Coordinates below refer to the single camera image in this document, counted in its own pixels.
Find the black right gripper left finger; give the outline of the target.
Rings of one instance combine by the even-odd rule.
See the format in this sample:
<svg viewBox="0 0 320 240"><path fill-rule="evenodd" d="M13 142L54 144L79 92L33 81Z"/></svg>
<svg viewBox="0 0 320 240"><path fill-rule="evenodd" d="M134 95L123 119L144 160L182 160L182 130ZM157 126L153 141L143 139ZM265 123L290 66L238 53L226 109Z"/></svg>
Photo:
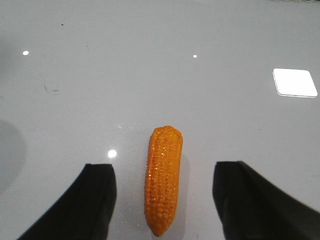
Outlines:
<svg viewBox="0 0 320 240"><path fill-rule="evenodd" d="M105 240L117 199L111 164L86 164L21 240Z"/></svg>

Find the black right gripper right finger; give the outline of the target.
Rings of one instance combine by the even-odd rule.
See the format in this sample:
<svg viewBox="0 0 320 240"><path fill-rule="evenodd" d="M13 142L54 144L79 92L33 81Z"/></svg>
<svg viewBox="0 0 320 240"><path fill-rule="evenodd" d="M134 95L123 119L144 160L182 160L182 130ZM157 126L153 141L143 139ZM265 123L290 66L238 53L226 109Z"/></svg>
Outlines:
<svg viewBox="0 0 320 240"><path fill-rule="evenodd" d="M320 213L243 161L215 164L212 196L227 240L320 238Z"/></svg>

